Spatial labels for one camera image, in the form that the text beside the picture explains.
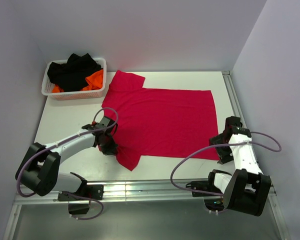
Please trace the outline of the red t shirt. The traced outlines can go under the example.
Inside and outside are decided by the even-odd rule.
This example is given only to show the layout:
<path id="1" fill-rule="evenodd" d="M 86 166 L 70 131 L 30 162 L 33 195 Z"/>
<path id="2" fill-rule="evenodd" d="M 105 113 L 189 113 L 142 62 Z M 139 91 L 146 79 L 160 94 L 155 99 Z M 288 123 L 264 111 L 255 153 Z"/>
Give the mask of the red t shirt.
<path id="1" fill-rule="evenodd" d="M 185 158 L 218 135 L 209 90 L 144 88 L 145 77 L 118 70 L 103 100 L 118 119 L 116 160 L 132 171 L 141 156 Z"/>

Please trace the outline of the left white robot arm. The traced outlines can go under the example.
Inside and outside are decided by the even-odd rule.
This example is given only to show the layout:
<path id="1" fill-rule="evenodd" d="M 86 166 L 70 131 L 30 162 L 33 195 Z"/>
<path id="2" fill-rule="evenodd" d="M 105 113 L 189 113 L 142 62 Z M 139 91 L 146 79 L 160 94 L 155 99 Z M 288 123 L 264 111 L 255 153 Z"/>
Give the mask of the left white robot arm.
<path id="1" fill-rule="evenodd" d="M 18 194 L 28 198 L 35 194 L 42 197 L 51 191 L 65 191 L 76 200 L 85 198 L 88 193 L 85 180 L 76 173 L 60 172 L 60 165 L 75 154 L 96 147 L 106 156 L 118 153 L 113 137 L 104 131 L 80 130 L 54 143 L 33 143 L 15 174 Z"/>

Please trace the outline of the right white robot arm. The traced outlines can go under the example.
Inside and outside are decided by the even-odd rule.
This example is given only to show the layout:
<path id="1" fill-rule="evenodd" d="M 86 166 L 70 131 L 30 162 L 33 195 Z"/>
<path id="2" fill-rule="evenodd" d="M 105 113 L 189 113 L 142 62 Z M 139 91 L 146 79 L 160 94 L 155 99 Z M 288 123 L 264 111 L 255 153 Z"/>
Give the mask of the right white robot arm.
<path id="1" fill-rule="evenodd" d="M 263 174 L 253 153 L 251 137 L 233 134 L 229 144 L 235 171 L 229 174 L 214 169 L 208 176 L 207 191 L 223 194 L 223 206 L 253 216 L 260 216 L 271 188 L 271 178 Z"/>

